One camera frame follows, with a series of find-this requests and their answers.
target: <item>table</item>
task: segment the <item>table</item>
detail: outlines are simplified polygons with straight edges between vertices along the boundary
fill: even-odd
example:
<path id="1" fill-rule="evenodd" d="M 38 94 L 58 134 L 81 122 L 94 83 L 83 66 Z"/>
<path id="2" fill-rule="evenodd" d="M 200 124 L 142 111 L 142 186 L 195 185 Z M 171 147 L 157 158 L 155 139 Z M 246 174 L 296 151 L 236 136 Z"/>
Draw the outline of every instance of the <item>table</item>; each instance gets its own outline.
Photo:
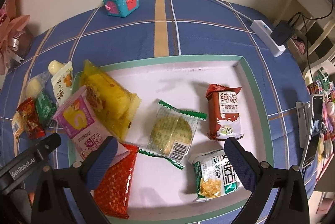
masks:
<path id="1" fill-rule="evenodd" d="M 228 5 L 251 19 L 261 19 L 272 27 L 260 12 Z M 309 93 L 298 65 L 288 50 L 275 58 L 265 44 L 251 31 L 250 23 L 211 0 L 140 0 L 140 7 L 126 18 L 107 16 L 97 8 L 50 28 L 36 37 L 26 60 L 9 73 L 0 95 L 0 164 L 3 166 L 34 142 L 23 134 L 16 144 L 11 118 L 27 80 L 47 70 L 51 60 L 72 61 L 74 73 L 83 70 L 83 60 L 97 66 L 150 57 L 192 54 L 226 54 L 244 56 L 259 86 L 266 108 L 274 148 L 276 168 L 288 169 L 300 163 L 297 101 L 309 101 Z M 48 83 L 46 91 L 52 93 Z M 50 128 L 47 134 L 61 129 Z M 51 155 L 53 168 L 69 166 L 68 137 L 61 134 L 62 145 Z M 308 197 L 317 177 L 317 161 L 305 174 Z M 37 175 L 25 181 L 34 191 Z M 259 219 L 263 223 L 275 198 L 271 193 Z M 235 210 L 203 224 L 230 223 Z"/>

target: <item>phone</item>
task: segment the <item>phone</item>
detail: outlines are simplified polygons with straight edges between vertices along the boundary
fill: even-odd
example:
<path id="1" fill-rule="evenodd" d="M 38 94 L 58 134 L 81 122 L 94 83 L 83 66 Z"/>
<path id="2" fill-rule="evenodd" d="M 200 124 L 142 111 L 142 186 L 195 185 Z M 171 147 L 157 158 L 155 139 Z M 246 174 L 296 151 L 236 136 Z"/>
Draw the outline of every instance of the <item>phone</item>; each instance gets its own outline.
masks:
<path id="1" fill-rule="evenodd" d="M 323 96 L 312 95 L 311 100 L 311 123 L 309 127 L 309 135 L 306 138 L 303 158 L 301 159 L 300 167 L 304 169 L 305 167 L 312 164 L 314 161 L 322 126 L 322 106 L 323 106 Z"/>

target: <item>blue textured gripper pad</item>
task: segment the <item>blue textured gripper pad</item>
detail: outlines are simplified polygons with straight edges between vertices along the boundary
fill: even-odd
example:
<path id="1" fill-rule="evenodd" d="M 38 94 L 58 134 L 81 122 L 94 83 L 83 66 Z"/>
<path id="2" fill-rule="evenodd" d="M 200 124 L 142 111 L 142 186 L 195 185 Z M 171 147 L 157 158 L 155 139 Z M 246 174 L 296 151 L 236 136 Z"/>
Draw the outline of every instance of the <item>blue textured gripper pad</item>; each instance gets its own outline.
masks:
<path id="1" fill-rule="evenodd" d="M 244 189 L 253 193 L 257 186 L 256 174 L 230 139 L 224 142 L 224 152 L 242 182 Z"/>
<path id="2" fill-rule="evenodd" d="M 118 141 L 113 137 L 87 172 L 86 188 L 89 191 L 98 187 L 117 151 Z"/>

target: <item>small red candy package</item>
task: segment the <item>small red candy package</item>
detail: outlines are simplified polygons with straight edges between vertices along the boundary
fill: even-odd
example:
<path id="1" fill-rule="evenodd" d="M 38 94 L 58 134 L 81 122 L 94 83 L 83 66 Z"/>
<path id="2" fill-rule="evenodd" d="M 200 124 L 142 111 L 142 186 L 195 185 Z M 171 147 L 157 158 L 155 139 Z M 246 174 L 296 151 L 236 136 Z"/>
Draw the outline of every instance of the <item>small red candy package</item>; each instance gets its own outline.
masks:
<path id="1" fill-rule="evenodd" d="M 105 215 L 128 219 L 129 193 L 138 147 L 122 145 L 130 154 L 107 170 L 98 188 L 94 190 L 94 200 Z"/>
<path id="2" fill-rule="evenodd" d="M 29 97 L 23 101 L 16 109 L 24 121 L 24 127 L 29 139 L 37 139 L 45 136 L 45 132 L 39 122 L 34 100 Z"/>
<path id="3" fill-rule="evenodd" d="M 241 88 L 209 85 L 206 98 L 208 99 L 210 139 L 226 140 L 229 137 L 236 139 L 243 137 L 237 97 Z"/>

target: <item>red milk biscuit package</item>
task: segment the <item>red milk biscuit package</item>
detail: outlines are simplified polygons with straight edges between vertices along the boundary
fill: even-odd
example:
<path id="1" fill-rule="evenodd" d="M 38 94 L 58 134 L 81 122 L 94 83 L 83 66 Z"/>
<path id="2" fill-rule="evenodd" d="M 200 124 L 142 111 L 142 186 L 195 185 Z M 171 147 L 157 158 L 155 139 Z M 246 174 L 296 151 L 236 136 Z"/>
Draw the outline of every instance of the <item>red milk biscuit package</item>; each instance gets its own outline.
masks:
<path id="1" fill-rule="evenodd" d="M 229 137 L 236 139 L 243 137 L 237 96 L 241 88 L 209 85 L 206 98 L 208 99 L 210 139 L 226 140 Z"/>

